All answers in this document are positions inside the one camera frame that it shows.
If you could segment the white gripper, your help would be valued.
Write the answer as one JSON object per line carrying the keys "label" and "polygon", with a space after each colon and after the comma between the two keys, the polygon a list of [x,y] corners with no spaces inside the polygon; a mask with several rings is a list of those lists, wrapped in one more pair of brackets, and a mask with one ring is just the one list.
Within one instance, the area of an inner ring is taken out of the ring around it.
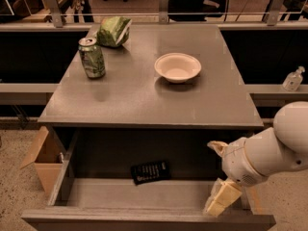
{"label": "white gripper", "polygon": [[222,170],[230,179],[218,178],[214,183],[203,209],[204,215],[218,217],[241,197],[241,186],[252,187],[268,180],[248,160],[244,148],[246,141],[247,138],[239,138],[229,144],[224,141],[207,143],[209,148],[222,157]]}

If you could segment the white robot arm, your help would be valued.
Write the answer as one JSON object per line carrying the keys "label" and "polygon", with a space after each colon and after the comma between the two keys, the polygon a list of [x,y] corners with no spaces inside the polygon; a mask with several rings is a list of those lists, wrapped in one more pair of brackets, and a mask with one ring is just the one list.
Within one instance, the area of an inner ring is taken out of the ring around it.
{"label": "white robot arm", "polygon": [[282,107],[271,127],[230,143],[210,141],[207,146],[222,159],[225,180],[212,187],[203,213],[219,216],[243,194],[244,187],[263,183],[273,174],[308,168],[308,102]]}

